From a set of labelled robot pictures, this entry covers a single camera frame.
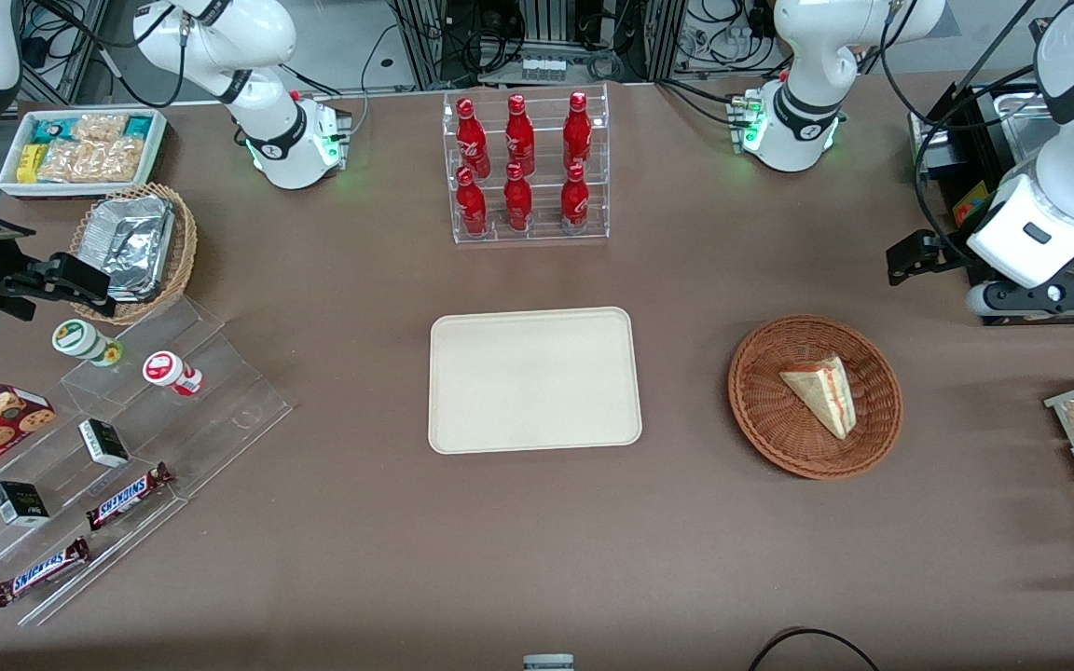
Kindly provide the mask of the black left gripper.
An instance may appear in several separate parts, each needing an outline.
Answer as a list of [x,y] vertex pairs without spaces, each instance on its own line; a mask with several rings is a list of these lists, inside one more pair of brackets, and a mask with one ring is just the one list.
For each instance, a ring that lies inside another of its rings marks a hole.
[[930,230],[917,230],[909,245],[894,245],[887,250],[889,285],[898,286],[912,279],[920,267],[939,267],[941,272],[973,268],[979,258],[972,253],[962,238],[938,239]]

